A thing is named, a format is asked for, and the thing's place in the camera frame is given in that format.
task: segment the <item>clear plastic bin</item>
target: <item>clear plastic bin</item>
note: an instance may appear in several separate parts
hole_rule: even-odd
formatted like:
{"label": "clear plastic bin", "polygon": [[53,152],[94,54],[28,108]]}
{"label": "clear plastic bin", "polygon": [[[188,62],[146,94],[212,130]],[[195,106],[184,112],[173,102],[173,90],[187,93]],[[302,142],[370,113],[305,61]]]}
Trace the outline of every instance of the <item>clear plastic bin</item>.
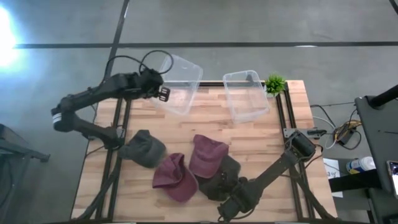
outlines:
{"label": "clear plastic bin", "polygon": [[269,111],[267,93],[255,71],[229,73],[223,81],[234,123],[253,121]]}
{"label": "clear plastic bin", "polygon": [[[175,114],[188,114],[195,94],[198,90],[203,70],[200,66],[195,65],[179,56],[172,55],[174,65],[172,69],[163,74],[164,87],[170,89],[168,102],[160,101],[153,98],[152,101],[167,111]],[[162,67],[159,71],[165,71],[170,67],[171,59],[166,56]]]}

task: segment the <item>potted plant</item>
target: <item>potted plant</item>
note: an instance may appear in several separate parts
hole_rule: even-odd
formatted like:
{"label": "potted plant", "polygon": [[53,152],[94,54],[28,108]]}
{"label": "potted plant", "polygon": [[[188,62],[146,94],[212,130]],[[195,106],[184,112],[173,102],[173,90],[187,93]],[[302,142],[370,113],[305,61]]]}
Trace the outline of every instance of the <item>potted plant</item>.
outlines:
{"label": "potted plant", "polygon": [[267,97],[275,97],[281,91],[285,90],[285,79],[282,78],[277,72],[272,72],[269,74],[269,77],[265,83],[267,87]]}

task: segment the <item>butcher block tabletop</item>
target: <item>butcher block tabletop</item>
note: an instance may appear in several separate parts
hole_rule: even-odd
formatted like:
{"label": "butcher block tabletop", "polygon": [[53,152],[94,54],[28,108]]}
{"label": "butcher block tabletop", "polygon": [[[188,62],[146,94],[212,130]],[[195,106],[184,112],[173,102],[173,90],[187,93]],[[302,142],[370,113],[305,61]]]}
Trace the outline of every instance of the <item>butcher block tabletop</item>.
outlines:
{"label": "butcher block tabletop", "polygon": [[[298,128],[314,127],[310,104],[302,80],[288,81],[290,97]],[[229,155],[241,164],[239,176],[252,179],[264,172],[284,151],[279,114],[274,98],[268,98],[270,111],[252,122],[233,124],[223,87],[200,87],[189,115],[179,116],[156,108],[150,100],[134,100],[130,110],[126,142],[140,129],[148,129],[161,140],[167,154],[185,154],[185,165],[193,151],[193,137],[202,134],[229,145]],[[99,103],[95,123],[109,126],[114,117],[117,100]],[[285,120],[290,127],[287,109]],[[87,153],[100,147],[101,141],[89,143]],[[106,150],[90,154],[84,162],[80,184],[72,211],[78,217],[98,193],[103,176]],[[188,202],[175,202],[162,189],[152,188],[155,169],[147,169],[130,160],[123,160],[114,210],[114,221],[120,222],[216,222],[219,202],[208,200],[197,192]],[[311,191],[333,216],[337,216],[328,177],[322,158],[307,168]],[[105,198],[104,216],[108,211],[110,190]],[[305,199],[300,192],[302,207]],[[297,221],[290,179],[279,177],[268,186],[255,211],[235,222]]]}

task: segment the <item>concrete floor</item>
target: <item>concrete floor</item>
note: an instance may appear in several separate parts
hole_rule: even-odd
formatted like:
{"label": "concrete floor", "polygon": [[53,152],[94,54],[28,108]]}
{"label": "concrete floor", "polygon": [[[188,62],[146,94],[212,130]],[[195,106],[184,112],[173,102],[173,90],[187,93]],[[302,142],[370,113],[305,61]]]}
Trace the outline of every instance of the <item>concrete floor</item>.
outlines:
{"label": "concrete floor", "polygon": [[[123,0],[0,0],[11,16],[18,44],[112,43],[122,4]],[[388,0],[131,0],[120,42],[397,41],[397,21]],[[117,54],[141,57],[149,50],[119,49]],[[286,79],[305,80],[312,104],[353,101],[398,83],[398,47],[167,50],[200,65],[204,80],[220,80],[225,73],[247,69],[257,71],[261,78],[278,71]],[[109,52],[21,49],[13,51],[13,62],[0,67],[0,123],[19,133],[34,149],[51,154],[47,164],[30,164],[17,194],[21,207],[10,223],[69,219],[87,140],[78,133],[54,131],[50,109],[61,97],[97,85]],[[156,57],[148,61],[154,68],[159,63]],[[136,69],[137,65],[121,59],[112,73]],[[353,108],[344,105],[326,110],[340,124]],[[317,108],[313,112],[324,117]],[[94,116],[90,108],[78,114],[87,120]],[[326,156],[355,158],[369,153],[363,140],[356,150],[336,146]],[[363,220],[356,212],[345,213],[339,211],[343,219]]]}

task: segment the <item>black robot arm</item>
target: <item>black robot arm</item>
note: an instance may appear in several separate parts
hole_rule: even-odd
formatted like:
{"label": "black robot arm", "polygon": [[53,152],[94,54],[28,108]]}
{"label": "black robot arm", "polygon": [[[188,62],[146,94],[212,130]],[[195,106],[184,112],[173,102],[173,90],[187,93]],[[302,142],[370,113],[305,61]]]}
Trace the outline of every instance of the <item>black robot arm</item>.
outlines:
{"label": "black robot arm", "polygon": [[167,101],[170,90],[160,88],[162,85],[161,75],[153,69],[146,68],[140,74],[134,72],[113,75],[97,87],[62,98],[57,107],[51,110],[54,129],[61,132],[78,131],[85,137],[100,138],[106,149],[119,147],[123,145],[123,141],[117,129],[103,128],[87,122],[80,119],[75,112],[108,98],[136,100],[155,97]]}
{"label": "black robot arm", "polygon": [[[286,142],[285,151],[281,157],[260,174],[259,177],[252,180],[240,177],[238,181],[233,184],[233,187],[229,186],[231,189],[229,192],[230,198],[217,208],[220,219],[222,218],[224,222],[230,222],[232,219],[240,219],[248,216],[259,203],[264,189],[287,169],[294,167],[300,161],[309,161],[315,153],[315,148],[316,146],[300,131],[294,132]],[[291,175],[292,177],[298,177],[299,173],[295,171]],[[320,216],[322,218],[333,219],[333,217],[320,205],[308,186],[299,178],[297,182],[303,189],[305,196],[312,201]],[[243,217],[236,218],[239,212],[250,213]]]}

